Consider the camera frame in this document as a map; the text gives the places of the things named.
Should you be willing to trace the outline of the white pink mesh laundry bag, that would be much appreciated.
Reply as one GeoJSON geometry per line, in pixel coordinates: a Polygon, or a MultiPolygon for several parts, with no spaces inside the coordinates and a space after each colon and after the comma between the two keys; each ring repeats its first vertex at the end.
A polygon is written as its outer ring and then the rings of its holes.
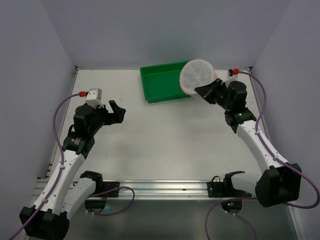
{"type": "Polygon", "coordinates": [[[188,61],[182,68],[179,75],[179,85],[185,94],[200,99],[201,97],[195,88],[211,84],[217,78],[213,66],[208,61],[194,59],[188,61]]]}

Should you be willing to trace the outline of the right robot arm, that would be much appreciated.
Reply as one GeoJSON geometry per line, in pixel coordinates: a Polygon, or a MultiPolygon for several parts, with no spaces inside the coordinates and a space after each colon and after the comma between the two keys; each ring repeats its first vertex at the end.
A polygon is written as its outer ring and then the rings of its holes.
{"type": "Polygon", "coordinates": [[[257,119],[246,106],[246,85],[240,81],[225,85],[221,79],[216,79],[195,88],[195,92],[209,104],[218,104],[225,110],[227,125],[246,144],[261,170],[258,175],[242,170],[227,173],[223,179],[225,187],[232,192],[251,194],[263,207],[297,200],[301,168],[296,163],[286,167],[276,161],[280,155],[270,153],[274,147],[256,126],[257,119]]]}

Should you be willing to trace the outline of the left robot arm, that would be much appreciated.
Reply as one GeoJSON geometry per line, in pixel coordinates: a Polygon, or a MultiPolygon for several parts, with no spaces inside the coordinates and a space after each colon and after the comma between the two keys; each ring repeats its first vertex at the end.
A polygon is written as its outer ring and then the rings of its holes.
{"type": "Polygon", "coordinates": [[[70,221],[85,199],[102,190],[100,173],[89,172],[70,189],[78,169],[85,162],[95,144],[94,136],[103,126],[120,124],[126,110],[109,101],[112,112],[105,105],[87,103],[77,107],[73,124],[63,141],[62,156],[47,185],[31,207],[23,207],[19,217],[29,237],[41,240],[62,240],[67,235],[70,221]]]}

